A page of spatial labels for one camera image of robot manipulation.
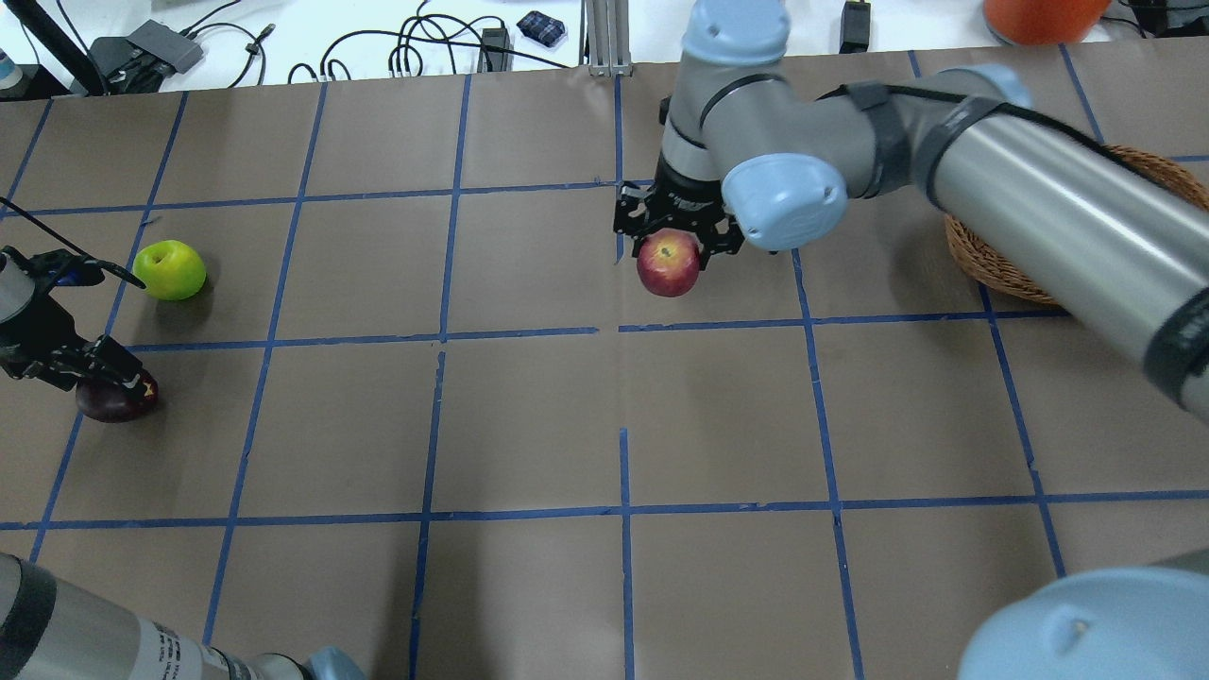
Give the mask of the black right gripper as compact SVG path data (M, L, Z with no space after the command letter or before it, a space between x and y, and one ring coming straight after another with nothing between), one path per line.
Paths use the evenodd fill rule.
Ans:
M664 229L690 234L699 244L701 270L713 255L735 255L746 242L737 218L725 207L722 183L687 175L669 161L656 163L648 188L621 181L612 229L632 241L632 257L638 257L640 246Z

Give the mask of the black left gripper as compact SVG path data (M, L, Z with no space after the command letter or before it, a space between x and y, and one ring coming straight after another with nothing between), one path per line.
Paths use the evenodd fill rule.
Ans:
M69 313L2 313L2 371L13 380L42 380L73 390L86 380L125 391L133 398L156 398L156 380L129 348L108 335L89 344L77 334Z

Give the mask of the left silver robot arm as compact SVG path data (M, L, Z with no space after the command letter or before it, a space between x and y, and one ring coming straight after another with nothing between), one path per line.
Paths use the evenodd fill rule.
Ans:
M47 250L31 258L2 249L2 370L77 396L79 413L127 422L150 413L160 390L143 363L118 342L77 334L53 288L91 287L131 272L85 250ZM69 584L47 569L2 555L2 676L5 679L361 679L336 647L307 661L264 653L250 658L183 636Z

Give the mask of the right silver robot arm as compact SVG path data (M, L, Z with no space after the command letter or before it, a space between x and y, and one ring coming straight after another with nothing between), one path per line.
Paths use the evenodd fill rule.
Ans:
M1099 151L1093 57L1204 42L789 60L789 8L718 1L614 96L618 174L708 207L737 257L681 319L625 281L734 460L800 434L800 489L631 514L640 678L1207 676L1207 214Z

